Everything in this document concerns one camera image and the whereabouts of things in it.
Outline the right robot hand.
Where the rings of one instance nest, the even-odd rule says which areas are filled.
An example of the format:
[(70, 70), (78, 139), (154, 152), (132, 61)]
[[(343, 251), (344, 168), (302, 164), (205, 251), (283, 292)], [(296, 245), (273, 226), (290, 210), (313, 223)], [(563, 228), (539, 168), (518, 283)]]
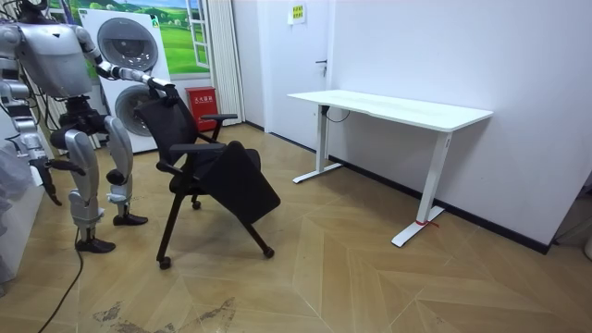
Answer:
[(73, 171), (79, 174), (80, 176), (86, 175), (86, 172), (81, 167), (68, 160), (56, 160), (48, 159), (47, 157), (42, 157), (30, 160), (29, 165), (33, 167), (35, 171), (38, 172), (45, 192), (48, 194), (52, 202), (57, 206), (61, 206), (62, 203), (58, 200), (56, 196), (56, 187), (53, 183), (50, 169), (54, 168), (63, 171)]

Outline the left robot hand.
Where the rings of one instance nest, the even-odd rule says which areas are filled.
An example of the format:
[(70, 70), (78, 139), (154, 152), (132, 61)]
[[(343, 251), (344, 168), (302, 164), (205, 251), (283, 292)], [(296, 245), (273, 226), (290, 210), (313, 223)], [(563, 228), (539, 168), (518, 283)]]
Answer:
[(180, 101), (176, 86), (171, 82), (150, 78), (147, 81), (147, 86), (151, 98), (160, 99), (166, 107), (176, 105)]

